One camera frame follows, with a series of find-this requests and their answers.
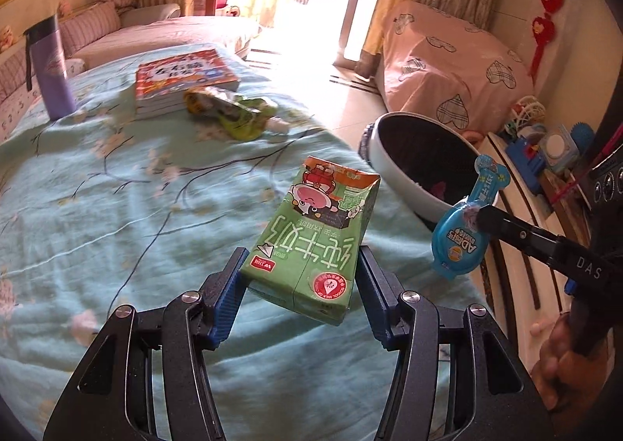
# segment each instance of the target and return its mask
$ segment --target white cap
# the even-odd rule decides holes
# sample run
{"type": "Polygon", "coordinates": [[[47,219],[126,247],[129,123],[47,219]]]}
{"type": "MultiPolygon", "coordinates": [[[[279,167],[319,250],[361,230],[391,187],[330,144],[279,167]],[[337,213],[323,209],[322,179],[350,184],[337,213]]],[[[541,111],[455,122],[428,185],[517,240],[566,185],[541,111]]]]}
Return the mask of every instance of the white cap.
{"type": "Polygon", "coordinates": [[[278,117],[271,117],[266,121],[266,129],[274,134],[287,135],[290,133],[290,123],[278,117]]]}

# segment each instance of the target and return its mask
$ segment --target human hand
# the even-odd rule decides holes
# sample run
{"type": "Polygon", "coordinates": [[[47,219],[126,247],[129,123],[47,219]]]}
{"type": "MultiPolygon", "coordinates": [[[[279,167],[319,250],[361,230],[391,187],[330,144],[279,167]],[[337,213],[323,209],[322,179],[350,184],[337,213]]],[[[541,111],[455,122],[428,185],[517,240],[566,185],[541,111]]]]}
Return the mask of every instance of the human hand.
{"type": "Polygon", "coordinates": [[[607,377],[606,341],[588,357],[571,350],[569,314],[563,314],[543,343],[530,375],[559,434],[573,430],[591,408],[607,377]]]}

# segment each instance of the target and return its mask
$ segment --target green milk carton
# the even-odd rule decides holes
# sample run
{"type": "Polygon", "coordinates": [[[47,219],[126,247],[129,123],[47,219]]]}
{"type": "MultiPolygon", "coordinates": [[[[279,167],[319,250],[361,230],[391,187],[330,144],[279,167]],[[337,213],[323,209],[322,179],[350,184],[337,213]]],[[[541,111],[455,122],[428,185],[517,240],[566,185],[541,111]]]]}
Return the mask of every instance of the green milk carton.
{"type": "Polygon", "coordinates": [[[264,299],[339,325],[381,177],[309,157],[241,272],[264,299]]]}

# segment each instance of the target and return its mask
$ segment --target red book cover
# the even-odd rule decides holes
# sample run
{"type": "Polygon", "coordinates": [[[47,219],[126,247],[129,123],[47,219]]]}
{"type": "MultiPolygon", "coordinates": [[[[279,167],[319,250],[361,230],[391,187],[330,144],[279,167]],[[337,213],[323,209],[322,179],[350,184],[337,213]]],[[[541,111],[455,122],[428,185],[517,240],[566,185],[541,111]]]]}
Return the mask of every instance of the red book cover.
{"type": "Polygon", "coordinates": [[[198,85],[218,85],[236,90],[239,79],[215,49],[165,57],[138,66],[136,100],[183,91],[198,85]]]}

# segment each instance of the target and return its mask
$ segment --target pink plush toy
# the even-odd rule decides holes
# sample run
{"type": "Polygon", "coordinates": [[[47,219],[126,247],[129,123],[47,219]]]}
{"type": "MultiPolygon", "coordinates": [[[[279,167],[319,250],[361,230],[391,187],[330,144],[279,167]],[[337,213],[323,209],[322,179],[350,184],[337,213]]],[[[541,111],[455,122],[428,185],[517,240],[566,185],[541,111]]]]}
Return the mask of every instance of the pink plush toy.
{"type": "Polygon", "coordinates": [[[62,18],[66,18],[71,15],[73,12],[72,6],[69,4],[67,0],[60,0],[58,2],[58,16],[62,18]]]}
{"type": "Polygon", "coordinates": [[[0,53],[4,53],[9,47],[15,43],[15,37],[10,26],[4,26],[0,30],[0,53]]]}

